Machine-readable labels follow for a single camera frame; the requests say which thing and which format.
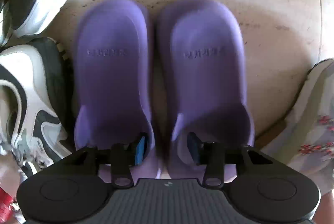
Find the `black mechanical device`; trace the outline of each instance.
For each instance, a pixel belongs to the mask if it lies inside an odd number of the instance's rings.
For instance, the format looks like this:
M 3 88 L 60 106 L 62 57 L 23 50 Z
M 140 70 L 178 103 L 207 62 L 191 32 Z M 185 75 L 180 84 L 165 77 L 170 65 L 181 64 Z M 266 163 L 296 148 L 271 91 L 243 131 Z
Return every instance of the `black mechanical device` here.
M 268 155 L 250 146 L 226 150 L 194 133 L 188 148 L 198 165 L 206 165 L 202 183 L 143 178 L 134 185 L 129 167 L 135 147 L 85 147 L 27 179 L 17 192 L 27 223 L 306 224 L 320 202 L 308 177 Z M 224 183 L 228 163 L 238 175 Z M 97 176 L 100 164 L 111 166 L 111 183 Z

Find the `purple slipper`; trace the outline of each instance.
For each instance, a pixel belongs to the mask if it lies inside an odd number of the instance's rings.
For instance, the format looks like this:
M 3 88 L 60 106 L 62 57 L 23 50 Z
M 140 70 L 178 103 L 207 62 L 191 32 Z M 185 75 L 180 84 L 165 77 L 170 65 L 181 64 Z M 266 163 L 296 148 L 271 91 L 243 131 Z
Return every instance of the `purple slipper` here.
M 172 130 L 168 172 L 202 181 L 206 166 L 189 152 L 190 132 L 226 148 L 253 145 L 240 27 L 218 2 L 181 0 L 162 11 L 158 43 Z M 225 181 L 235 175 L 235 165 L 225 165 Z
M 75 78 L 81 106 L 76 148 L 110 149 L 146 133 L 138 150 L 142 157 L 131 168 L 134 183 L 138 178 L 160 175 L 149 96 L 151 32 L 143 6 L 129 0 L 108 0 L 84 15 L 76 34 Z M 100 167 L 105 182 L 110 182 L 110 174 L 109 166 Z

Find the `ribbed surface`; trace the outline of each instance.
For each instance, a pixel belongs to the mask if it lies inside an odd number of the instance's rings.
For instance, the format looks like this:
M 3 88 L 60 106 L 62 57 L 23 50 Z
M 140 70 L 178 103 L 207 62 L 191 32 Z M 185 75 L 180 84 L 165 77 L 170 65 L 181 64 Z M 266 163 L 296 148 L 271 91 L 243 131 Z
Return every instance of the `ribbed surface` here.
M 195 179 L 142 179 L 132 189 L 116 191 L 103 210 L 90 219 L 78 223 L 255 224 L 256 222 L 237 213 L 222 192 L 206 190 Z

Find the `floor seam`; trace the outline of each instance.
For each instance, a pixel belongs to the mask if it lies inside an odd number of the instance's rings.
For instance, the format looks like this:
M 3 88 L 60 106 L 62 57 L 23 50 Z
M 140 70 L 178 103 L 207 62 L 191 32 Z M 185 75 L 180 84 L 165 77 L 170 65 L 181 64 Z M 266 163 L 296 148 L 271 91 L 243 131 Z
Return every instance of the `floor seam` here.
M 321 49 L 322 49 L 322 0 L 320 0 L 320 42 L 319 42 L 318 63 L 320 62 Z

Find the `brown speck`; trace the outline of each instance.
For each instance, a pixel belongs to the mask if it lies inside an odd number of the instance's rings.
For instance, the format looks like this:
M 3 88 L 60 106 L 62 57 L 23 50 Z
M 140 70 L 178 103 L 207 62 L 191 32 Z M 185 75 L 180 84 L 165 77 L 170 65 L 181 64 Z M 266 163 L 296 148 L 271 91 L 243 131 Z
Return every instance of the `brown speck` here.
M 284 31 L 290 31 L 290 28 L 284 25 L 281 26 L 276 26 L 275 27 L 277 30 L 284 30 Z

